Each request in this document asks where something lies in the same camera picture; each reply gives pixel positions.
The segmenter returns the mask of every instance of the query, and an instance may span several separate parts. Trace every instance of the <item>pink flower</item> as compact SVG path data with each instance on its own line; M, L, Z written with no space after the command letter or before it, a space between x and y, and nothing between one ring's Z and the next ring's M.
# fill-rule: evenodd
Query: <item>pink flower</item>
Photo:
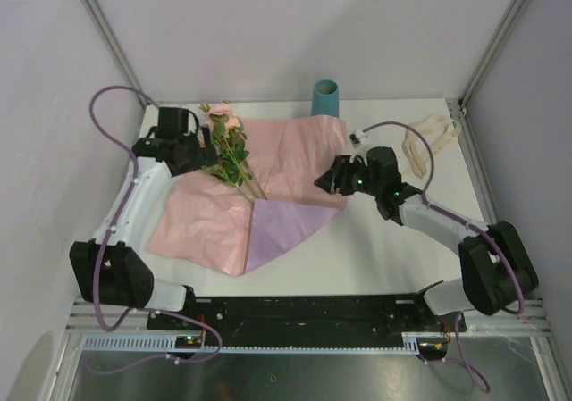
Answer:
M207 116L236 115L229 104L216 104L208 112Z
M224 123L224 128L227 131L230 129L234 129L235 127L239 127L239 126L240 126L240 120L239 120L239 117L236 116L236 114L231 115L229 117L229 120Z

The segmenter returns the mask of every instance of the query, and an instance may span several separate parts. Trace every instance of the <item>pink cloth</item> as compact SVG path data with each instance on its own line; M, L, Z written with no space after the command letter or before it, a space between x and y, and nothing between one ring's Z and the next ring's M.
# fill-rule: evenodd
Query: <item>pink cloth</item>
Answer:
M346 151L344 121L328 115L242 121L248 136L248 161L269 200L330 208L324 209L322 225L337 214L331 208L345 208L345 197L330 196L314 185L314 180L330 168L335 155ZM233 187L211 175L192 172L175 185L147 248L241 275L248 264L252 214L252 205ZM315 231L314 223L302 237Z

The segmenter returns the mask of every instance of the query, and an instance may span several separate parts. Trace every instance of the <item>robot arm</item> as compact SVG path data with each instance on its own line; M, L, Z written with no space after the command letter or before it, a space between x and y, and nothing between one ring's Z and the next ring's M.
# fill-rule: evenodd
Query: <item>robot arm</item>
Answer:
M487 233L507 257L523 293L538 286L534 268L511 224L501 221L488 226L438 204L427 205L420 189L401 180L391 148L371 146L362 132L351 135L350 139L356 153L337 155L331 169L315 184L330 194L347 196L361 192L374 197L385 220L421 231L459 257L461 279L436 284L425 292L425 301L434 314L473 308L494 314L517 299L506 268L476 230Z
M100 276L100 300L108 305L126 305L180 311L190 288L154 277L139 258L143 230L148 215L163 188L174 176L217 164L216 152L207 128L202 129L205 145L198 142L198 120L189 128L190 111L180 108L159 109L158 125L141 138L132 150L137 156L138 173L133 180L133 163L119 195L89 242L74 242L70 250L71 264L81 295L93 301L93 275L97 253L105 234L112 234L105 244L104 265ZM125 200L131 182L133 190L123 205L121 215L110 227L114 215Z

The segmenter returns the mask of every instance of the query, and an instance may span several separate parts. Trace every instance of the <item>gray floor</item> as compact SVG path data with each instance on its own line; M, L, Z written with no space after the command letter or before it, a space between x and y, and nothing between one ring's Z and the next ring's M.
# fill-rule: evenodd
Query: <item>gray floor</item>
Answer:
M74 401L548 400L528 338L466 339L467 354L492 386L486 396L454 364L423 366L399 355L220 355L204 364L154 360L113 376L82 366ZM451 343L448 356L458 357ZM86 353L102 370L145 354Z

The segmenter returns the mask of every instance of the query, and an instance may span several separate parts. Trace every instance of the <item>green stem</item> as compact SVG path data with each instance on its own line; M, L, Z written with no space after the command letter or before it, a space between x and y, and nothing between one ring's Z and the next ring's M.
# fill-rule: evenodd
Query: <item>green stem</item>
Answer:
M224 171L219 169L218 174L221 175L223 178L225 178L226 181L228 182L228 184L232 185L240 193L241 196L243 196L244 198L246 198L250 202L251 205L254 204L254 201L250 197L248 197L246 194L244 194L244 191L242 191L238 185L236 185L234 182L232 182L229 179L229 177L226 176L226 173L224 173Z
M258 182L257 176L254 174L254 171L252 170L252 168L250 167L250 164L248 163L248 160L245 158L244 159L244 163L247 165L247 169L250 172L250 174L252 175L252 179L255 181L255 183L257 184L258 189L260 190L260 194L262 194L262 197L265 198L265 200L268 200L268 197L266 196L265 191L262 189L262 187L260 187L260 183Z
M257 196L257 192L254 190L254 188L252 187L252 184L250 183L250 180L247 177L247 174L242 170L242 165L237 161L236 158L234 158L234 154L232 153L231 148L229 147L228 143L226 142L226 140L224 141L219 141L219 143L221 144L222 147L224 147L224 150L226 151L226 154L229 155L229 157L231 158L232 162L234 164L236 164L237 169L239 170L239 175L242 178L242 180L244 180L244 182L247 184L248 188L250 189L250 191L252 192L252 195L255 198L260 198Z

